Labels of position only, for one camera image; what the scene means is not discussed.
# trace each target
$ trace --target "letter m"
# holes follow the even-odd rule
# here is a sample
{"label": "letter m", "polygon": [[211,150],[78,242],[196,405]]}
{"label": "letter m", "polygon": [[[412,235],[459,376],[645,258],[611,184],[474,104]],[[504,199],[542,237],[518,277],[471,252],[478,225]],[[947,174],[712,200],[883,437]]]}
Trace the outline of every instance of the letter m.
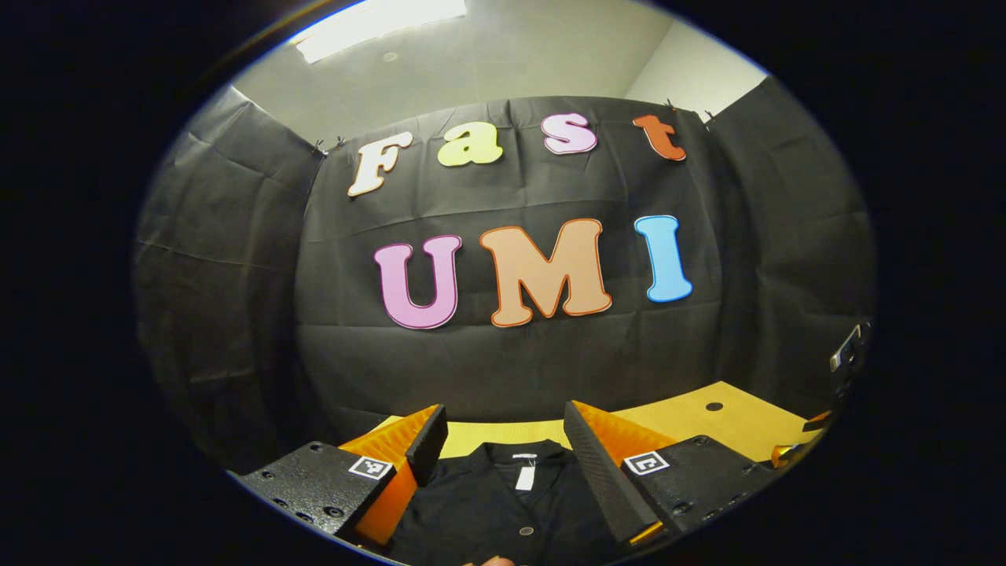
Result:
{"label": "letter m", "polygon": [[593,218],[565,222],[548,259],[520,227],[498,227],[483,233],[479,242],[493,253],[496,262],[500,307],[493,314],[492,324],[507,328],[531,321],[532,312],[521,301],[521,287],[547,319],[555,315],[567,282],[569,299],[562,306],[566,315],[581,317],[612,307],[598,255],[601,230],[601,222]]}

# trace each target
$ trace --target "shirt collar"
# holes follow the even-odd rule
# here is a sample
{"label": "shirt collar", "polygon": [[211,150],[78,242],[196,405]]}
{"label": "shirt collar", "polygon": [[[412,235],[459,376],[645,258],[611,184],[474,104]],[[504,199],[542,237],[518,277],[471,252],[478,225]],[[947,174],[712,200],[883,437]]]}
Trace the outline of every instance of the shirt collar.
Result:
{"label": "shirt collar", "polygon": [[524,458],[514,458],[514,454],[537,454],[535,465],[564,464],[572,456],[571,451],[553,440],[525,444],[483,442],[465,458],[463,465],[468,471],[487,471],[493,468],[496,463],[527,461]]}

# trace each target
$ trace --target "pink letter u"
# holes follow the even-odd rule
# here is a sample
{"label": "pink letter u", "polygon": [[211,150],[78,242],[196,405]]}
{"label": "pink letter u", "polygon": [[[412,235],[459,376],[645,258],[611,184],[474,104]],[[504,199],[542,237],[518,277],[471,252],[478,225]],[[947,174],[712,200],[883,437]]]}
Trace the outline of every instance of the pink letter u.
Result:
{"label": "pink letter u", "polygon": [[438,235],[423,243],[423,250],[434,259],[434,285],[437,299],[427,307],[415,307],[408,297],[408,271],[405,261],[412,256],[408,243],[392,243],[374,251],[380,265],[381,294],[387,316],[399,326],[428,331],[444,326],[458,310],[458,279],[454,252],[461,247],[461,237]]}

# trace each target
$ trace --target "wooden table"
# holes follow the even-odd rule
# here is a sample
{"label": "wooden table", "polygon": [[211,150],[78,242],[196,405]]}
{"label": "wooden table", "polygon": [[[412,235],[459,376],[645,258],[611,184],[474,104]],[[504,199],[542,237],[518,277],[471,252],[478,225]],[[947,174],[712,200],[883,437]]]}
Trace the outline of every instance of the wooden table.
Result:
{"label": "wooden table", "polygon": [[[710,403],[720,403],[723,407],[710,411],[706,409]],[[708,435],[754,461],[768,460],[777,444],[803,443],[817,434],[802,431],[805,419],[725,382],[612,413],[675,440]],[[377,428],[400,418],[388,417]],[[519,423],[449,421],[448,438],[441,457],[467,456],[483,442],[523,444],[546,438],[569,448],[561,419]]]}

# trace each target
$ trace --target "blue letter i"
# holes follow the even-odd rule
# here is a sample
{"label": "blue letter i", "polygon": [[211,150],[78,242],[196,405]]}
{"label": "blue letter i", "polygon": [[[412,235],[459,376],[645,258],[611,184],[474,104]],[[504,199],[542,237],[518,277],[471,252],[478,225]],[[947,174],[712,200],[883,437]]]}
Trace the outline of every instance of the blue letter i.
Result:
{"label": "blue letter i", "polygon": [[692,285],[685,278],[674,235],[677,229],[678,219],[674,216],[643,216],[636,220],[636,231],[646,237],[650,248],[653,287],[646,297],[653,303],[673,302],[691,295]]}

